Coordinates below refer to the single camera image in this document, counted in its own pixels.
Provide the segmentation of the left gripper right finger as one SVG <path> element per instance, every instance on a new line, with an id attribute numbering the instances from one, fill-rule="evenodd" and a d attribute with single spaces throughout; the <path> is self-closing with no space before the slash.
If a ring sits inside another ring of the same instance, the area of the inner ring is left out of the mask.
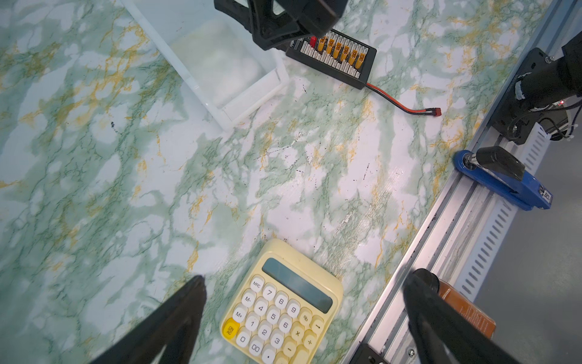
<path id="1" fill-rule="evenodd" d="M 435 291 L 437 276 L 425 268 L 408 275 L 403 299 L 421 363 L 517 363 Z"/>

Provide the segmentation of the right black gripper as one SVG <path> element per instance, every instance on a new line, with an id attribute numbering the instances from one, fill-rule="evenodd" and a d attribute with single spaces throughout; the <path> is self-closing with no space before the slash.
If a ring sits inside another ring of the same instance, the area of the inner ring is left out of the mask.
<path id="1" fill-rule="evenodd" d="M 277 14 L 274 4 L 283 11 Z M 342 18 L 348 1 L 248 1 L 215 0 L 215 9 L 233 18 L 253 36 L 263 50 L 280 48 L 306 36 L 321 38 Z"/>

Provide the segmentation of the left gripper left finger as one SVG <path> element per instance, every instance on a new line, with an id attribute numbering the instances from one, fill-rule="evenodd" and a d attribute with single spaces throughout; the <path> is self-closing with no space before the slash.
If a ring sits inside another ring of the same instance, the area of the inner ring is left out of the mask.
<path id="1" fill-rule="evenodd" d="M 206 280 L 197 275 L 93 362 L 188 363 L 206 300 Z"/>

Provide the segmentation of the white plastic bin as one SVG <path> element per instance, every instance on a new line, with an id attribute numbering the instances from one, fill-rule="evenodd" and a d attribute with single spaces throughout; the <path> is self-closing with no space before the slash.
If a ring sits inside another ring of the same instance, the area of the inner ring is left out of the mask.
<path id="1" fill-rule="evenodd" d="M 212 1 L 125 1 L 125 8 L 223 130 L 288 82 L 282 54 L 264 51 Z"/>

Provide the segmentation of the brown spice bottle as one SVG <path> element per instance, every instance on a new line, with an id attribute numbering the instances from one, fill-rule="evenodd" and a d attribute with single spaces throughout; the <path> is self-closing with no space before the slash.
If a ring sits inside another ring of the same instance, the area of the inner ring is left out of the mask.
<path id="1" fill-rule="evenodd" d="M 438 296 L 449 304 L 460 316 L 471 323 L 486 338 L 491 339 L 497 328 L 497 324 L 491 317 L 485 314 L 465 296 L 456 291 L 450 284 L 440 280 L 435 274 L 430 273 L 430 286 Z"/>

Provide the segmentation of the black battery charging board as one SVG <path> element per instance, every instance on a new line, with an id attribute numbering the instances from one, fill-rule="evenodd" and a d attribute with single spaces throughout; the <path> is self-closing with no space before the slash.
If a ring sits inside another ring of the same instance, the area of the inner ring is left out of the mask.
<path id="1" fill-rule="evenodd" d="M 368 84 L 377 50 L 337 30 L 306 36 L 289 44 L 287 57 L 356 89 Z"/>

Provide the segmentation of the yellow calculator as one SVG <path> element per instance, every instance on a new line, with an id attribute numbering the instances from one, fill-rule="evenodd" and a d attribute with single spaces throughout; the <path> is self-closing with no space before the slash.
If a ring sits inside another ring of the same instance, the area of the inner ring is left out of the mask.
<path id="1" fill-rule="evenodd" d="M 233 295 L 221 336 L 257 363 L 310 363 L 342 300 L 340 280 L 273 239 Z"/>

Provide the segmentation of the blue black handheld tool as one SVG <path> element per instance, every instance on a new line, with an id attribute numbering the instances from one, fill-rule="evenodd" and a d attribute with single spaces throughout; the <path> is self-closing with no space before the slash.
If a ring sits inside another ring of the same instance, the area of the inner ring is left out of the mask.
<path id="1" fill-rule="evenodd" d="M 524 211 L 551 208 L 553 194 L 503 147 L 458 151 L 453 164 L 457 171 Z"/>

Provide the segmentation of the aluminium front frame rail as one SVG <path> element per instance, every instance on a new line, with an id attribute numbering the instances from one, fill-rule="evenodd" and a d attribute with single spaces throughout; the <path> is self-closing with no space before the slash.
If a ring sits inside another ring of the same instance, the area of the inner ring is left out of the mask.
<path id="1" fill-rule="evenodd" d="M 557 59 L 562 45 L 581 31 L 581 24 L 575 24 L 578 21 L 581 1 L 553 1 L 520 61 L 525 62 L 533 48 L 548 55 L 546 64 L 550 57 Z M 468 148 L 474 151 L 490 145 L 505 147 L 535 174 L 550 147 L 550 136 L 536 124 L 525 144 L 518 146 L 485 124 Z M 407 274 L 426 268 L 474 300 L 519 211 L 494 192 L 453 171 L 340 363 L 350 363 L 360 344 L 368 345 L 386 362 L 420 363 L 418 349 L 408 334 L 403 302 L 402 286 Z"/>

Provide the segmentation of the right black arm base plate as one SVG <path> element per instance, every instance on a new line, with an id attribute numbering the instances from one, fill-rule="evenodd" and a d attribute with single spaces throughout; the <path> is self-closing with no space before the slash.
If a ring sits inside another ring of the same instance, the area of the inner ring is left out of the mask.
<path id="1" fill-rule="evenodd" d="M 553 60 L 541 49 L 532 49 L 504 92 L 490 124 L 504 138 L 521 145 L 539 111 L 571 94 L 571 72 L 565 57 Z"/>

